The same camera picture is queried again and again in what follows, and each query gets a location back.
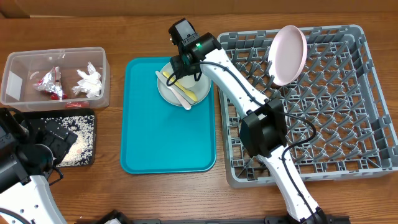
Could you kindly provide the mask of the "white large plate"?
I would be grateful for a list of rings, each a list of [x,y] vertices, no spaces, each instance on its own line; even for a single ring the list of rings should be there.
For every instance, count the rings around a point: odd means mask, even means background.
[[[283,27],[271,43],[268,62],[269,75],[278,86],[292,83],[302,72],[307,59],[307,40],[303,32],[293,25]]]

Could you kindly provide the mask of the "silver foil wrapper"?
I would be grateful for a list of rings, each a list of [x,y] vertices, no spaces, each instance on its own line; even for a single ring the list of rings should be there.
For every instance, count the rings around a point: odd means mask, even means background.
[[[60,67],[53,67],[34,84],[34,88],[50,95],[52,100],[66,100],[68,96],[62,89],[61,77]]]

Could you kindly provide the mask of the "white plastic cup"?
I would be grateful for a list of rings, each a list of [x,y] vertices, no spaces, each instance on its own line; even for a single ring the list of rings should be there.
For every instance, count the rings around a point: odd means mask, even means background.
[[[183,86],[184,88],[191,88],[196,85],[196,81],[194,79],[193,75],[190,76],[184,76],[182,77],[179,81],[179,84]]]

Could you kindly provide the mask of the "red sauce packet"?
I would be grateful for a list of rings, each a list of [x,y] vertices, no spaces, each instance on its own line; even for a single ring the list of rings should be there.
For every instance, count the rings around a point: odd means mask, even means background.
[[[68,102],[65,105],[65,108],[70,108],[70,109],[74,109],[74,108],[85,108],[86,107],[86,103],[85,102]]]

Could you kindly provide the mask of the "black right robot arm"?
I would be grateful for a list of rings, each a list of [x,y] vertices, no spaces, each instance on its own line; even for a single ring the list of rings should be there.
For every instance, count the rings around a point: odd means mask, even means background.
[[[317,134],[313,123],[296,116],[312,129],[312,135],[289,145],[283,103],[272,100],[255,89],[233,65],[220,42],[211,34],[199,35],[185,18],[169,29],[170,39],[178,47],[178,55],[171,58],[173,73],[167,86],[192,75],[199,80],[206,75],[230,99],[241,117],[240,140],[248,154],[266,165],[284,198],[289,223],[328,223],[324,211],[310,195],[300,177],[290,150],[311,141]]]

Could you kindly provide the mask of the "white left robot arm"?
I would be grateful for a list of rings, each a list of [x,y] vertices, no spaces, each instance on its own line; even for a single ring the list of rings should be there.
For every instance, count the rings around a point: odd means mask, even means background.
[[[8,223],[65,223],[50,191],[52,172],[77,135],[50,121],[35,129],[14,108],[1,108],[1,216]]]

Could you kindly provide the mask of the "white napkin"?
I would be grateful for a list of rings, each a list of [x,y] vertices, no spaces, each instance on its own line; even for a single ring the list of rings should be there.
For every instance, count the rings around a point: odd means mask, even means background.
[[[102,82],[100,80],[101,74],[96,71],[94,65],[88,62],[88,73],[77,70],[77,74],[81,80],[77,82],[77,86],[72,88],[75,95],[85,93],[87,98],[94,98],[100,95],[102,89]]]

